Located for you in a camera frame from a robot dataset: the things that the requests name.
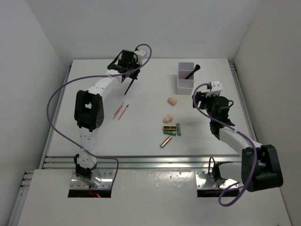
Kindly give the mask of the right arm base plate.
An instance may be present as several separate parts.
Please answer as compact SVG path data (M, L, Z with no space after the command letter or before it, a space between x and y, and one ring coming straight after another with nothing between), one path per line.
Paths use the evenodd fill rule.
M195 171L196 187L198 190L214 190L214 189L225 189L232 184L236 184L237 181L233 179L221 179L215 181L208 174L207 170L196 170Z

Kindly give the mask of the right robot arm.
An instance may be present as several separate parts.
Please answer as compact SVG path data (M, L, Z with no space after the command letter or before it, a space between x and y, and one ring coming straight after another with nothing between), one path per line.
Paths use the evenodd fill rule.
M241 182L249 192L275 187L284 183L277 150L273 145L256 143L237 131L229 119L233 101L208 92L194 92L193 108L210 119L210 131L220 141L226 143L241 156Z

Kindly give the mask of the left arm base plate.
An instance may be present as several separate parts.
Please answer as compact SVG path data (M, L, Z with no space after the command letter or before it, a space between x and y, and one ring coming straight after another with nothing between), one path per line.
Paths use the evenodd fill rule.
M104 169L92 171L91 178L80 176L75 171L72 173L70 181L71 190L86 190L91 187L94 190L109 190L113 181L113 172Z

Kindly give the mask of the black round makeup brush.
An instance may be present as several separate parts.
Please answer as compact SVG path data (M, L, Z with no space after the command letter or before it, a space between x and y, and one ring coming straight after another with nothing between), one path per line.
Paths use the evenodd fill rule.
M128 87L127 87L127 89L126 89L125 93L124 93L124 95L126 95L126 94L127 94L127 92L128 92L128 91L129 91L129 89L131 88L131 86L132 86L132 84L134 83L134 81L135 81L135 79L132 79L132 80L131 80L131 82L129 83L129 85L128 85Z

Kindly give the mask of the pink makeup pencil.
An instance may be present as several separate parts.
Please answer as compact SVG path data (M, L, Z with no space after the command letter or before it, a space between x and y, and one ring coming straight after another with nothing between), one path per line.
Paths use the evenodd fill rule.
M115 117L117 116L117 114L119 113L119 111L121 110L121 108L123 107L124 105L124 102L122 102L122 104L118 107L118 109L116 110L114 116L113 116L113 119L115 119Z

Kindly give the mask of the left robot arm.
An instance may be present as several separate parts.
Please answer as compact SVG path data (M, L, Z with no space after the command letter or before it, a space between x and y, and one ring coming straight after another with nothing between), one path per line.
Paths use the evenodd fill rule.
M104 78L87 90L76 94L74 119L79 128L79 144L82 151L74 157L76 174L91 180L96 168L96 135L104 121L103 101L108 94L126 78L137 79L146 52L122 50L108 66Z

